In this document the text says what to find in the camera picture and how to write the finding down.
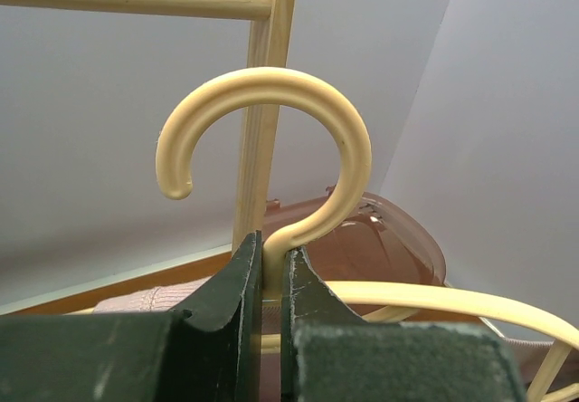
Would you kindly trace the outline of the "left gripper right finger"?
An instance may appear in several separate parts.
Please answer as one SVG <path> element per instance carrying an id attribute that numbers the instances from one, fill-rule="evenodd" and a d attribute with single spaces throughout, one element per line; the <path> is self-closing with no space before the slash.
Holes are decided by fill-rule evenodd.
<path id="1" fill-rule="evenodd" d="M 479 325 L 370 323 L 287 254 L 281 305 L 284 401 L 523 401 L 511 352 Z"/>

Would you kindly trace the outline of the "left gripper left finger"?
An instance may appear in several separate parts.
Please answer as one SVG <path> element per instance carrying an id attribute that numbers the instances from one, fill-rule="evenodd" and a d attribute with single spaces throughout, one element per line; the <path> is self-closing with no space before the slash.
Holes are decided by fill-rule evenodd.
<path id="1" fill-rule="evenodd" d="M 4 401 L 255 401 L 261 248 L 168 311 L 15 315 L 1 320 Z"/>

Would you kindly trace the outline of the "cream plastic hanger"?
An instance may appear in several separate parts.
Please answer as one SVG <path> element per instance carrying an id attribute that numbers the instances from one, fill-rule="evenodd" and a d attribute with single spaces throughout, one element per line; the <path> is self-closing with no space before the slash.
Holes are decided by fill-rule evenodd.
<path id="1" fill-rule="evenodd" d="M 319 121 L 336 142 L 340 173 L 328 201 L 315 213 L 273 233 L 262 252 L 266 299 L 280 303 L 286 253 L 326 235 L 354 209 L 369 179 L 371 144 L 353 104 L 328 83 L 304 72 L 253 67 L 228 72 L 192 91 L 162 128 L 156 152 L 157 184 L 164 196 L 178 200 L 193 189 L 191 158 L 198 140 L 218 119 L 242 107 L 285 105 Z M 570 401 L 577 384 L 550 392 L 550 384 L 569 353 L 578 347 L 578 330 L 555 315 L 520 301 L 480 292 L 392 282 L 345 282 L 330 291 L 351 303 L 383 305 L 393 316 L 413 310 L 451 311 L 506 321 L 555 339 L 527 391 L 529 401 Z"/>

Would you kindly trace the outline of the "pink tank top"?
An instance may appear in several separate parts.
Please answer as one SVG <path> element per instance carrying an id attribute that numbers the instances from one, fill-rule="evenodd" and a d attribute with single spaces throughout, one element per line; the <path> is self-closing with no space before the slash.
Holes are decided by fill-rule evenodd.
<path id="1" fill-rule="evenodd" d="M 209 280 L 208 277 L 169 286 L 157 286 L 100 301 L 93 309 L 95 313 L 116 311 L 149 312 L 166 311 L 178 304 Z"/>

